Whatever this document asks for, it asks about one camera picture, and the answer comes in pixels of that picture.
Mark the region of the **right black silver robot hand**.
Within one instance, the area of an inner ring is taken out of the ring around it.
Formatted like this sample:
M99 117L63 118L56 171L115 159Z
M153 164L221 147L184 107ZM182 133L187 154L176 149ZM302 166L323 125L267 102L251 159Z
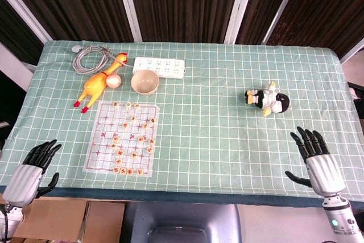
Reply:
M309 178L300 178L290 171L286 176L297 184L312 188L322 197L339 195L345 188L338 163L328 150L325 139L318 131L297 127L299 135L291 132L299 153L305 163Z

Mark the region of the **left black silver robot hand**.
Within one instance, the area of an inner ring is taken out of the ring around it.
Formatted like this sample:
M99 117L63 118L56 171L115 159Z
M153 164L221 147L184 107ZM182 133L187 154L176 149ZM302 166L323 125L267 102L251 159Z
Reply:
M40 182L46 173L52 158L61 148L61 144L52 140L38 145L30 150L22 164L14 171L9 184L3 192L3 199L6 204L13 207L25 207L49 192L58 183L59 173L54 173L51 182L46 187L41 187Z

